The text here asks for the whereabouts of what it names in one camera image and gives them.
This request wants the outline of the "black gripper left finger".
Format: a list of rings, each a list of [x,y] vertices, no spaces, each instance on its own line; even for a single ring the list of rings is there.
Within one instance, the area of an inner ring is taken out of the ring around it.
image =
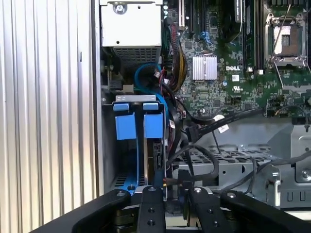
[[[137,218],[138,233],[165,233],[163,192],[158,187],[147,186],[140,193]],[[132,195],[114,189],[78,207],[51,222],[32,230],[33,233],[98,233],[113,223],[115,214],[131,206]]]

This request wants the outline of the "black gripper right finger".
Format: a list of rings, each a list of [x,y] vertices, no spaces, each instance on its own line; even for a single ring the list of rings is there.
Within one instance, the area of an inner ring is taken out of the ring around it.
[[[309,233],[311,224],[242,192],[219,197],[206,189],[189,190],[189,204],[203,233]]]

